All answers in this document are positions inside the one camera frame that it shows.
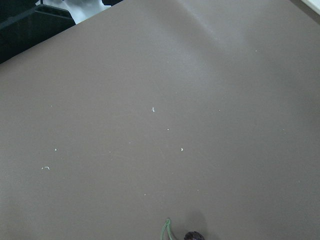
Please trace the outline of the dark red cherry pair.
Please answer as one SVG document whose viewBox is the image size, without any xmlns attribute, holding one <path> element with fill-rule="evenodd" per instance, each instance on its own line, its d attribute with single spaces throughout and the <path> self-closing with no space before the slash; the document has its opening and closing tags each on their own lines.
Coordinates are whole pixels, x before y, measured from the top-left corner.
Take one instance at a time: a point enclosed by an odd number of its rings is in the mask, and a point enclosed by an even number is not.
<svg viewBox="0 0 320 240">
<path fill-rule="evenodd" d="M 205 237 L 198 231 L 189 231 L 184 237 L 184 240 L 205 240 Z M 164 224 L 161 227 L 159 240 L 177 240 L 172 232 L 172 221 L 170 218 L 166 218 Z"/>
</svg>

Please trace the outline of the black keyboard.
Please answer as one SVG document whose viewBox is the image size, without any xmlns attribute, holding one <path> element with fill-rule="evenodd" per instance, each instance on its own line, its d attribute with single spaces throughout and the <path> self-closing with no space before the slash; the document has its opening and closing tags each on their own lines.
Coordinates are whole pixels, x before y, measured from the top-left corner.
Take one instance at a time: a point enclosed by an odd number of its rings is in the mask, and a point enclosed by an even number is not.
<svg viewBox="0 0 320 240">
<path fill-rule="evenodd" d="M 0 23 L 0 62 L 75 26 L 66 9 L 39 4 Z"/>
</svg>

